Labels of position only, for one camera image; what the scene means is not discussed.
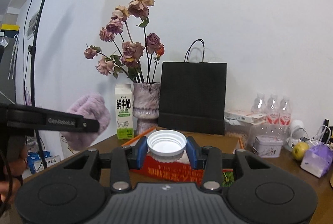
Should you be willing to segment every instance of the human hand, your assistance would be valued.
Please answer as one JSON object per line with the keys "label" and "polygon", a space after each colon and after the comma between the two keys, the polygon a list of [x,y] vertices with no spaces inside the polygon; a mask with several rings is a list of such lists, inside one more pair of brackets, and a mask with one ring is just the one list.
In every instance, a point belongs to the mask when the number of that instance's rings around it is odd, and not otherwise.
{"label": "human hand", "polygon": [[[27,156],[28,156],[27,148],[26,148],[26,146],[24,146],[24,148],[22,149],[22,151],[20,153],[19,159],[9,163],[9,167],[10,167],[12,176],[22,175],[22,173],[26,169],[25,159],[27,158]],[[6,174],[6,175],[8,174],[6,167],[4,167],[3,171],[4,171],[4,174]],[[12,195],[9,199],[10,204],[14,202],[16,192],[20,188],[20,186],[21,186],[21,182],[18,179],[13,178],[13,191],[12,191]],[[2,202],[4,202],[6,200],[8,191],[9,191],[9,182],[1,181],[0,182],[0,197],[1,197]]]}

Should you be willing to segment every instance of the green label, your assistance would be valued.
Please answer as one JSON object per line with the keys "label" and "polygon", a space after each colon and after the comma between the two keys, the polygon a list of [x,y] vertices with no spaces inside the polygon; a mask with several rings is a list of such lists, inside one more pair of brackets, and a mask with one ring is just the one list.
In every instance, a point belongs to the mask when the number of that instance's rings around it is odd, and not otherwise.
{"label": "green label", "polygon": [[119,128],[117,129],[118,139],[132,139],[134,138],[133,128]]}

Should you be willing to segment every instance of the bag handle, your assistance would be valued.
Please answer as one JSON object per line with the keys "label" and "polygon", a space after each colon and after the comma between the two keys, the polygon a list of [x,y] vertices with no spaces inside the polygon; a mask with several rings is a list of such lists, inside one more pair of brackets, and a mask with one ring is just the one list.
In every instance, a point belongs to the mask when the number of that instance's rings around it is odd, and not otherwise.
{"label": "bag handle", "polygon": [[202,62],[204,62],[204,57],[205,57],[205,43],[204,43],[204,41],[203,41],[202,39],[197,39],[197,40],[195,40],[195,41],[191,44],[191,46],[190,46],[189,49],[187,50],[187,52],[186,52],[186,54],[185,54],[185,58],[184,58],[184,63],[187,63],[187,62],[188,62],[188,60],[189,60],[189,53],[190,53],[190,50],[191,50],[192,46],[193,46],[197,41],[200,41],[200,42],[202,43],[202,45],[203,45],[204,50],[203,50],[203,61],[202,61]]}

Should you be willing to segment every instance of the gray ribbed panel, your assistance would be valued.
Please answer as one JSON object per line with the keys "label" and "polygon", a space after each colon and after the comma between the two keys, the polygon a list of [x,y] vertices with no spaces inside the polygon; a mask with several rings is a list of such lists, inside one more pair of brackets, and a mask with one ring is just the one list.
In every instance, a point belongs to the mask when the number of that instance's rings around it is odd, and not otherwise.
{"label": "gray ribbed panel", "polygon": [[230,212],[219,195],[203,193],[194,183],[139,183],[130,193],[112,196],[99,216],[86,224],[177,223],[247,224]]}

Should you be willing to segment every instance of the vase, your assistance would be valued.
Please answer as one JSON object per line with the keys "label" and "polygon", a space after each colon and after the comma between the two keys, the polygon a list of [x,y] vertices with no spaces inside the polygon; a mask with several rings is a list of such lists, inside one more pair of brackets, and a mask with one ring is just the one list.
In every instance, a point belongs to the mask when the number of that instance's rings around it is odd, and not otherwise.
{"label": "vase", "polygon": [[161,83],[134,83],[133,116],[137,121],[137,135],[157,126]]}

